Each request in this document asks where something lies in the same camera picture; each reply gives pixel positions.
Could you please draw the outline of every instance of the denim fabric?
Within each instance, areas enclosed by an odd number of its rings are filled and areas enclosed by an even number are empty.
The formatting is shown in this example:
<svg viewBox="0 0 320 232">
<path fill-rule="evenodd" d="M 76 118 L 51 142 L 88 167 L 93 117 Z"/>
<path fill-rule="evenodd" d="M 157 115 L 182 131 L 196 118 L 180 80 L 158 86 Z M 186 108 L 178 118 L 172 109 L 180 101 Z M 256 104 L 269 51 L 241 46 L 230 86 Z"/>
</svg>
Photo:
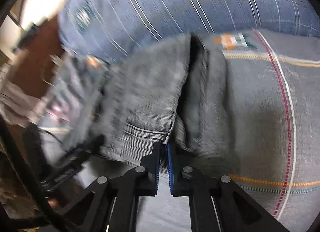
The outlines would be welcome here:
<svg viewBox="0 0 320 232">
<path fill-rule="evenodd" d="M 186 32 L 264 28 L 320 36 L 308 0 L 68 0 L 58 19 L 66 47 L 107 62 Z"/>
<path fill-rule="evenodd" d="M 91 135 L 107 138 L 102 156 L 139 165 L 153 142 L 168 142 L 188 75 L 190 39 L 170 38 L 111 66 L 91 127 Z"/>
<path fill-rule="evenodd" d="M 47 104 L 38 120 L 40 129 L 52 132 L 63 143 L 60 145 L 51 135 L 41 133 L 43 150 L 50 163 L 86 139 L 108 73 L 107 64 L 96 58 L 69 54 L 63 57 L 63 65 L 52 80 L 53 86 L 42 98 Z"/>
</svg>

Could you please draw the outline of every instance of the gray cloth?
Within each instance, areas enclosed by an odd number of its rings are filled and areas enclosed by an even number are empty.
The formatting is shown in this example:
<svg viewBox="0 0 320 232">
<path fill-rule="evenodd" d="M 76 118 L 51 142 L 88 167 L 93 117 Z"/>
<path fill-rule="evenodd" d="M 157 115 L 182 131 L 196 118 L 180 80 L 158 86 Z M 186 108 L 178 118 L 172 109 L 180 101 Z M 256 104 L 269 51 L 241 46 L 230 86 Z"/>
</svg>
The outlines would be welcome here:
<svg viewBox="0 0 320 232">
<path fill-rule="evenodd" d="M 319 52 L 318 39 L 266 30 L 156 43 L 111 67 L 92 133 L 107 136 L 103 156 L 137 165 L 167 142 L 177 112 L 173 133 L 193 166 L 230 175 L 306 231 L 320 211 Z"/>
</svg>

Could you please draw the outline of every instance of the black cable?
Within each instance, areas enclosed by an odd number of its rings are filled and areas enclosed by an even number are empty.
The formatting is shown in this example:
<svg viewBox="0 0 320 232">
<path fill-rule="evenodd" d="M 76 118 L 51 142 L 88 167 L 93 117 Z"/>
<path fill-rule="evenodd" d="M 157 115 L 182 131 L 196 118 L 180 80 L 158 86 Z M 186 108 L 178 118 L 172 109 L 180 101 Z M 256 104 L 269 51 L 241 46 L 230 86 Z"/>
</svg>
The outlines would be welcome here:
<svg viewBox="0 0 320 232">
<path fill-rule="evenodd" d="M 50 131 L 47 131 L 45 129 L 39 129 L 39 130 L 41 130 L 44 133 L 47 133 L 48 135 L 51 135 L 55 140 L 57 140 L 59 142 L 60 149 L 62 151 L 64 151 L 65 153 L 68 153 L 68 150 L 63 147 L 63 142 L 56 135 L 54 135 L 53 133 L 51 133 Z"/>
<path fill-rule="evenodd" d="M 38 209 L 43 213 L 44 217 L 58 230 L 67 232 L 65 222 L 50 207 L 47 199 L 44 197 L 42 190 L 31 172 L 29 165 L 23 159 L 12 135 L 10 134 L 4 119 L 0 115 L 0 140 L 1 145 L 13 167 L 21 183 L 25 187 L 30 197 L 36 203 Z"/>
<path fill-rule="evenodd" d="M 63 143 L 61 142 L 61 140 L 60 140 L 59 138 L 57 138 L 57 136 L 54 135 L 53 133 L 51 133 L 51 132 L 49 132 L 49 131 L 47 131 L 47 130 L 44 130 L 44 129 L 40 129 L 40 130 L 41 130 L 42 132 L 45 132 L 45 133 L 53 136 L 61 145 L 63 145 Z"/>
</svg>

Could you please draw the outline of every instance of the plaid fabric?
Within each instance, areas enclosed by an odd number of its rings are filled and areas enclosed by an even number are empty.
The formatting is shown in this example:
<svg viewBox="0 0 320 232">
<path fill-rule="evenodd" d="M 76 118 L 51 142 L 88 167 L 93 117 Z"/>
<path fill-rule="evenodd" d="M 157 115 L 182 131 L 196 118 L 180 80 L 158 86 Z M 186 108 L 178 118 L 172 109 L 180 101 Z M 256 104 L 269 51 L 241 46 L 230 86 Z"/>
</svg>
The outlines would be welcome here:
<svg viewBox="0 0 320 232">
<path fill-rule="evenodd" d="M 320 211 L 319 40 L 244 31 L 227 35 L 230 50 L 225 35 L 181 35 L 114 64 L 91 132 L 107 137 L 102 156 L 132 165 L 173 132 L 192 166 L 306 231 Z"/>
<path fill-rule="evenodd" d="M 108 62 L 187 32 L 250 28 L 301 36 L 320 32 L 308 0 L 68 0 L 58 20 L 66 47 Z"/>
</svg>

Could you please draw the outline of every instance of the blue striped fabric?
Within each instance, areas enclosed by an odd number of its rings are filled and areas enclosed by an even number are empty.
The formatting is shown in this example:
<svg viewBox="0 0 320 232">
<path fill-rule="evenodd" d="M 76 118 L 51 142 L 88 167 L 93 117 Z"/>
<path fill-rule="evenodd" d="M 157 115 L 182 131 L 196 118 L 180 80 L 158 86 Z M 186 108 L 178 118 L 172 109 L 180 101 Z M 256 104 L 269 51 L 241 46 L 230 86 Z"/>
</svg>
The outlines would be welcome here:
<svg viewBox="0 0 320 232">
<path fill-rule="evenodd" d="M 320 21 L 308 0 L 68 0 L 59 24 L 66 47 L 107 62 L 185 32 L 253 27 L 320 36 Z"/>
</svg>

